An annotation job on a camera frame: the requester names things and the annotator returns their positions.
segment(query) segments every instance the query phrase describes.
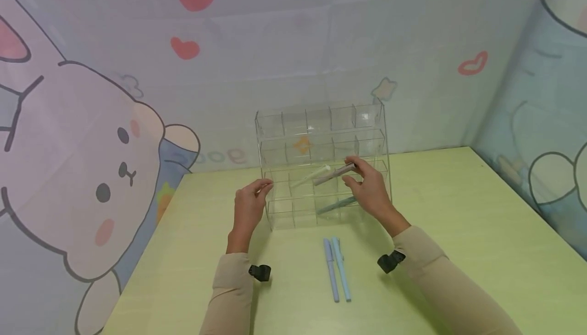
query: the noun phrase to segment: black wrist strap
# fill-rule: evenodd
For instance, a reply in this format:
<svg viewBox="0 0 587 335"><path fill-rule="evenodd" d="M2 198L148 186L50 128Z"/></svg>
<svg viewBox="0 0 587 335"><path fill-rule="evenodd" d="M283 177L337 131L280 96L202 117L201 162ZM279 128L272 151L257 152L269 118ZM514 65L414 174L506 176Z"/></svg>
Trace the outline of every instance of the black wrist strap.
<svg viewBox="0 0 587 335"><path fill-rule="evenodd" d="M271 267L267 265L251 265L249 268L249 274L258 281L269 281L269 275L271 275Z"/></svg>
<svg viewBox="0 0 587 335"><path fill-rule="evenodd" d="M393 251L391 254L384 254L382 257L377 260L377 264L379 267L385 272L389 274L390 272L395 269L396 266L399 265L400 262L404 261L406 255L401 253L400 251Z"/></svg>

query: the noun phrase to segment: acrylic compartment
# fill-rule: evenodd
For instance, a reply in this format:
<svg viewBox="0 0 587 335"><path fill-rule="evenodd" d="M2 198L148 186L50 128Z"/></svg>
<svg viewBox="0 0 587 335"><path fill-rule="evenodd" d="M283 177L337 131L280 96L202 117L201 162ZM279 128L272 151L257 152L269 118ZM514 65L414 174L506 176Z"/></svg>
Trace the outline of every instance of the acrylic compartment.
<svg viewBox="0 0 587 335"><path fill-rule="evenodd" d="M317 214L352 194L340 177L313 184L329 172L308 177L325 165L330 172L342 167L348 155L377 169L391 192L385 108L378 99L258 111L255 124L261 175L274 181L266 199L272 229L360 222L356 202ZM355 172L346 175L361 180Z"/></svg>

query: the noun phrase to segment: table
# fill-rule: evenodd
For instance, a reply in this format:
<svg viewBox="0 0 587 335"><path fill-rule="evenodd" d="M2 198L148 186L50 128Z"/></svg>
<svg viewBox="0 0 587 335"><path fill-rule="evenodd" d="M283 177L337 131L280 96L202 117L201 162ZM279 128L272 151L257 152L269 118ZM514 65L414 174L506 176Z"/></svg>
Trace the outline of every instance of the table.
<svg viewBox="0 0 587 335"><path fill-rule="evenodd" d="M524 334L587 333L587 263L473 150L394 154L390 170L398 210ZM258 169L184 177L104 334L197 334L232 227L234 191L258 177ZM273 271L270 284L255 284L254 334L448 333L401 269L380 270L377 258L393 246L371 222L270 232L263 221L251 259ZM333 235L341 239L350 303L332 299L322 238Z"/></svg>

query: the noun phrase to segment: white wall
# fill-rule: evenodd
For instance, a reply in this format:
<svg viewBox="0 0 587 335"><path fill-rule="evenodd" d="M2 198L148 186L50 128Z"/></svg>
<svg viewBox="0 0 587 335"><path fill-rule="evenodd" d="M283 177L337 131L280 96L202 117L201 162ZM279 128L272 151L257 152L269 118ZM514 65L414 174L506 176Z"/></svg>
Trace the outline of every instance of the white wall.
<svg viewBox="0 0 587 335"><path fill-rule="evenodd" d="M202 145L192 170L256 165L258 108L371 102L385 77L397 82L385 101L391 152L467 143L536 3L212 0L189 11L180 0L21 1L66 57L144 95L165 123L191 127ZM182 60L172 37L200 53ZM484 69L460 75L483 51Z"/></svg>

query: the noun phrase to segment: person's left hand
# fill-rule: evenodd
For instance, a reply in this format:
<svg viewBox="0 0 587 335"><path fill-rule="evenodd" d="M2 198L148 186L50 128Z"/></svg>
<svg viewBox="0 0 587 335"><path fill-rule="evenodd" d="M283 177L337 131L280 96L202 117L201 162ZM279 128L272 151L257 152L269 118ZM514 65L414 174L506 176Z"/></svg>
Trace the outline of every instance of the person's left hand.
<svg viewBox="0 0 587 335"><path fill-rule="evenodd" d="M228 235L226 253L248 252L255 227L263 217L265 197L273 188L270 179L258 179L236 191L234 225Z"/></svg>

